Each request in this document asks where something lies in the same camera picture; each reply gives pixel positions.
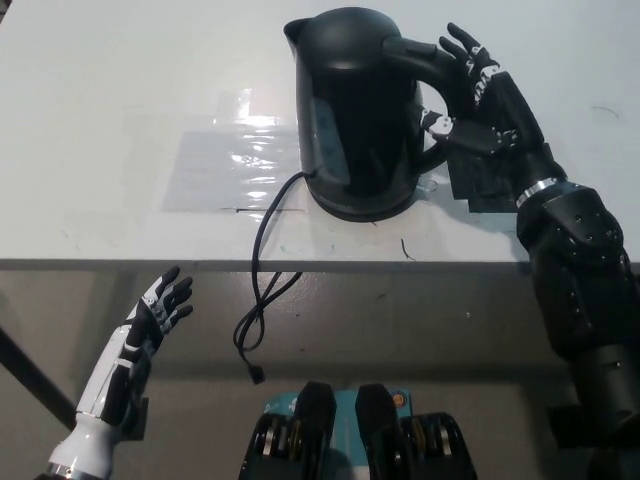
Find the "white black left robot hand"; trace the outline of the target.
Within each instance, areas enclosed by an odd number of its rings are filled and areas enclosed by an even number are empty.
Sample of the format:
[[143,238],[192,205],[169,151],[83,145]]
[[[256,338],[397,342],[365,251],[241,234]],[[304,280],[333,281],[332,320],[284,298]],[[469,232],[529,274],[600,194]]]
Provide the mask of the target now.
[[132,438],[143,416],[143,394],[154,355],[178,322],[190,315],[193,279],[172,267],[136,301],[107,341],[76,407],[76,418],[96,419]]

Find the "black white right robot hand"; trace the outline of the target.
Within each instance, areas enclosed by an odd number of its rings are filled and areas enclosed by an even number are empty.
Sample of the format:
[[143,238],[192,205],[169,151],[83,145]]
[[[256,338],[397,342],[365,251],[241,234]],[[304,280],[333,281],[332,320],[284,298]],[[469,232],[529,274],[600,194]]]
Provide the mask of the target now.
[[508,70],[471,34],[450,22],[442,49],[463,67],[472,112],[443,115],[424,109],[420,126],[447,152],[497,161],[498,171],[520,207],[537,193],[566,180],[540,125]]

